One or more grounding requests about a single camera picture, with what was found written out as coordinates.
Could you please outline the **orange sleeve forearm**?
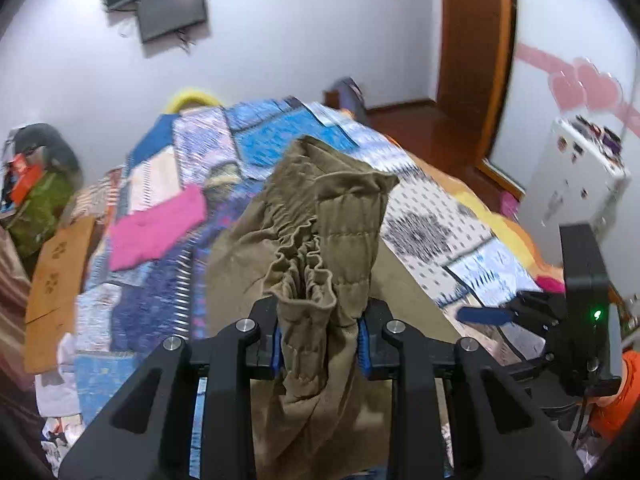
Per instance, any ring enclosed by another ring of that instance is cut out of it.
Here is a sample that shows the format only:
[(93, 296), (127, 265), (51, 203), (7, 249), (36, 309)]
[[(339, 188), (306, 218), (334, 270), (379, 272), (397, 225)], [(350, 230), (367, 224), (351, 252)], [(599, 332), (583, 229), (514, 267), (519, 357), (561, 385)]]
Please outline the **orange sleeve forearm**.
[(628, 350), (623, 353), (620, 390), (594, 402), (589, 427), (604, 440), (613, 441), (638, 403), (639, 392), (639, 353)]

